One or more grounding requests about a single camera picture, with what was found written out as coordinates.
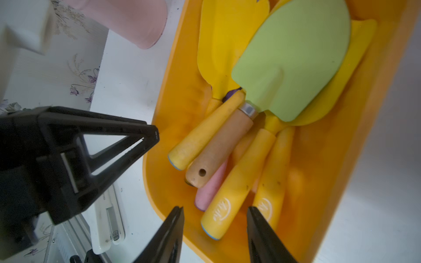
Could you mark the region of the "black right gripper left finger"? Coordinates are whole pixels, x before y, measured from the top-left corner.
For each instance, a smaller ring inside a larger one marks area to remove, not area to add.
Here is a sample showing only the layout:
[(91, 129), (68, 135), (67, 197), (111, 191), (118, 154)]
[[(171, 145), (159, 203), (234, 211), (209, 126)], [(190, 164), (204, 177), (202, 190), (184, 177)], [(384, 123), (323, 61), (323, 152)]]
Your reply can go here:
[(134, 263), (178, 263), (182, 252), (184, 209), (175, 206)]

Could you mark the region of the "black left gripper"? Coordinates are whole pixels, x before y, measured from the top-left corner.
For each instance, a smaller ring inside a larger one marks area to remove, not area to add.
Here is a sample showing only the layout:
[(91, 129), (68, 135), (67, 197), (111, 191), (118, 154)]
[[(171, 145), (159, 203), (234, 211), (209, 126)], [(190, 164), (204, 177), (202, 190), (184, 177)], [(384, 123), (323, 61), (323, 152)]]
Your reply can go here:
[(160, 141), (145, 121), (67, 107), (1, 117), (1, 259), (36, 243), (33, 218), (87, 210)]

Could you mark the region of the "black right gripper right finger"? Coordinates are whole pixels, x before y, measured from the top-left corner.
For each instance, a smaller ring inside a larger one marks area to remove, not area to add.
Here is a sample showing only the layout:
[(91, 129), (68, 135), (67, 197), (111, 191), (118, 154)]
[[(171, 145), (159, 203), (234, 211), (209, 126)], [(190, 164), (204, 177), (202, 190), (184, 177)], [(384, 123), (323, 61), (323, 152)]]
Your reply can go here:
[(257, 207), (248, 208), (247, 234), (251, 263), (297, 263)]

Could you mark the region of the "purple shovel pink handle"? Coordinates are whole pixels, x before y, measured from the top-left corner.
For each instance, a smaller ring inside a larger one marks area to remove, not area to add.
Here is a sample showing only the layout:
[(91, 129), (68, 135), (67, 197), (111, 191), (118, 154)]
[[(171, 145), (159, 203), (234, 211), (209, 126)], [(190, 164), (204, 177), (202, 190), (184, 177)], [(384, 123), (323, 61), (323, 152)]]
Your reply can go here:
[(236, 113), (237, 110), (230, 114), (228, 120), (224, 122), (194, 162), (196, 168), (205, 170), (200, 177), (208, 179), (208, 182), (196, 193), (195, 206), (201, 211), (207, 210), (222, 184), (228, 164), (228, 160), (222, 161), (222, 158), (228, 157), (228, 150), (233, 149), (234, 145), (231, 142), (228, 146), (220, 146), (220, 144), (227, 143), (229, 133), (235, 130), (232, 120)]

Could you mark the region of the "yellow plastic storage box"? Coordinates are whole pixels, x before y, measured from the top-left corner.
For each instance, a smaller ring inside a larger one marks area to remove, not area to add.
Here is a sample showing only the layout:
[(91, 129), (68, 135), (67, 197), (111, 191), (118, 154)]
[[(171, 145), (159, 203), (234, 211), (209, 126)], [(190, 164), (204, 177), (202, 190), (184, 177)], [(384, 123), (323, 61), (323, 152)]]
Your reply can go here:
[[(321, 120), (297, 129), (291, 165), (303, 176), (303, 193), (285, 205), (277, 236), (301, 263), (313, 261), (342, 198), (368, 132), (409, 41), (420, 1), (348, 1), (355, 19), (375, 19), (376, 34), (335, 107)], [(184, 242), (208, 263), (247, 263), (248, 196), (227, 234), (215, 241), (200, 225), (195, 190), (172, 167), (169, 151), (203, 119), (210, 87), (197, 67), (201, 1), (186, 1), (175, 34), (155, 109), (160, 142), (145, 156), (143, 179), (148, 199), (162, 219), (175, 206), (184, 209)]]

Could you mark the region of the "light green shovel wooden handle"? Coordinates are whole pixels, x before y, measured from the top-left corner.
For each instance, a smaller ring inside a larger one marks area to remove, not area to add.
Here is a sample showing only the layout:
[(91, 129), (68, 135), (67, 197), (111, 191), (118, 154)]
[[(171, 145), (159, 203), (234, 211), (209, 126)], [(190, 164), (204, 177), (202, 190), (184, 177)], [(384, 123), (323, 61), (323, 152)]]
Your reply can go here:
[(185, 180), (205, 186), (259, 113), (295, 120), (339, 70), (350, 34), (345, 1), (289, 1), (278, 7), (231, 72), (243, 98), (230, 98), (200, 125), (204, 142)]

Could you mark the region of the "yellow shovel yellow handle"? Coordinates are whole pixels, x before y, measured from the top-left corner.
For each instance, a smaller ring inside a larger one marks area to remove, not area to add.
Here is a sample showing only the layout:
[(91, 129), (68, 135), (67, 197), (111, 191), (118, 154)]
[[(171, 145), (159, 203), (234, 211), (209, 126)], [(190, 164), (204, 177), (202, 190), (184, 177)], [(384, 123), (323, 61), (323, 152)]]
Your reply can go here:
[(269, 12), (269, 1), (202, 2), (197, 65), (212, 88), (210, 105), (214, 111), (169, 152), (175, 169), (185, 170), (244, 101), (242, 94), (232, 102), (222, 99), (239, 87), (231, 71)]

